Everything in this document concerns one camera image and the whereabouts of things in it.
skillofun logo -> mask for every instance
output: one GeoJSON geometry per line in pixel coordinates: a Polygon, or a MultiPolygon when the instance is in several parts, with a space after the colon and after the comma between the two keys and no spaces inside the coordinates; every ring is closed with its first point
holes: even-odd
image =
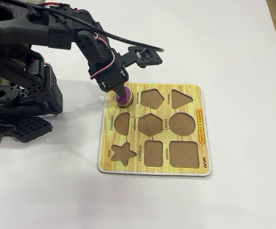
{"type": "Polygon", "coordinates": [[[204,165],[204,168],[207,168],[206,157],[205,156],[203,157],[203,165],[204,165]]]}

triangle cutout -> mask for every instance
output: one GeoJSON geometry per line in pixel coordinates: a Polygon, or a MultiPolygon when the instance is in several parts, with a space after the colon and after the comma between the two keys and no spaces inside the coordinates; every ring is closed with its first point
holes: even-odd
{"type": "Polygon", "coordinates": [[[175,89],[172,90],[172,108],[173,109],[177,109],[191,102],[193,102],[193,98],[175,89]]]}

square cutout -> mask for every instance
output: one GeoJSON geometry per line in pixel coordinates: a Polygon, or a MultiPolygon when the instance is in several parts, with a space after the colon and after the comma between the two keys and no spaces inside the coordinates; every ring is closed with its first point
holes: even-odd
{"type": "Polygon", "coordinates": [[[170,165],[177,168],[199,168],[196,142],[171,141],[170,165]]]}
{"type": "Polygon", "coordinates": [[[160,141],[145,141],[144,164],[147,167],[162,167],[163,144],[160,141]]]}

yellow label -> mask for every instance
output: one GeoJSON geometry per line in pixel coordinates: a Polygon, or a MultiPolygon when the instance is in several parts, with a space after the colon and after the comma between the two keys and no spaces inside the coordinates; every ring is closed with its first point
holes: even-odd
{"type": "Polygon", "coordinates": [[[204,121],[203,121],[203,112],[200,109],[196,110],[197,113],[197,126],[198,126],[198,133],[199,133],[199,142],[204,144],[204,121]]]}

black wire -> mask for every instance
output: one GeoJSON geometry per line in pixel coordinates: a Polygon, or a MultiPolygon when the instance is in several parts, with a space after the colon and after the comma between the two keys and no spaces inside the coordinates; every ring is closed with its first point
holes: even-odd
{"type": "MultiPolygon", "coordinates": [[[[28,4],[25,3],[25,2],[21,2],[21,1],[17,1],[17,0],[3,0],[5,2],[9,2],[9,3],[13,3],[13,4],[16,4],[16,5],[20,5],[20,6],[23,6],[23,7],[28,7],[28,4]]],[[[117,40],[117,41],[120,41],[120,42],[123,42],[123,43],[127,43],[127,44],[131,44],[131,45],[136,45],[136,46],[140,46],[140,47],[143,47],[143,48],[147,48],[149,50],[153,50],[153,51],[157,51],[157,52],[164,52],[164,49],[162,48],[158,48],[158,47],[155,47],[155,46],[152,46],[152,45],[148,45],[148,44],[143,44],[143,43],[139,43],[139,42],[134,42],[134,41],[131,41],[131,40],[128,40],[128,39],[125,39],[125,38],[122,38],[122,37],[119,37],[119,36],[116,36],[116,35],[113,35],[111,33],[108,33],[108,32],[105,32],[81,19],[78,19],[78,18],[75,18],[69,14],[66,14],[66,13],[63,13],[63,12],[60,12],[58,10],[55,10],[53,8],[46,8],[46,7],[42,7],[42,6],[39,6],[39,5],[32,5],[32,7],[34,9],[38,9],[38,10],[41,10],[41,11],[47,11],[47,12],[50,12],[50,13],[55,13],[55,14],[58,14],[60,16],[63,16],[63,17],[66,17],[66,18],[69,18],[71,19],[72,21],[76,21],[77,23],[79,24],[82,24],[90,29],[93,29],[95,32],[98,32],[98,33],[101,33],[107,37],[110,37],[114,40],[117,40]]]]}

